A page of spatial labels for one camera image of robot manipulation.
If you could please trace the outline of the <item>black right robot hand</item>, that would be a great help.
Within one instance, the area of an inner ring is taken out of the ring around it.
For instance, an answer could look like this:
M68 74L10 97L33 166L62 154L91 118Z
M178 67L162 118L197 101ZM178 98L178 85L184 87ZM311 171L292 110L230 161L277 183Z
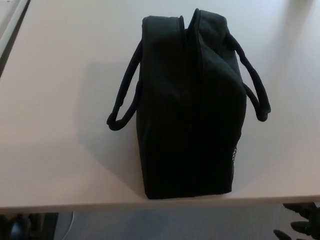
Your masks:
M320 207L315 202L284 203L283 206L305 219L290 223L295 232L309 236L313 240L320 239Z

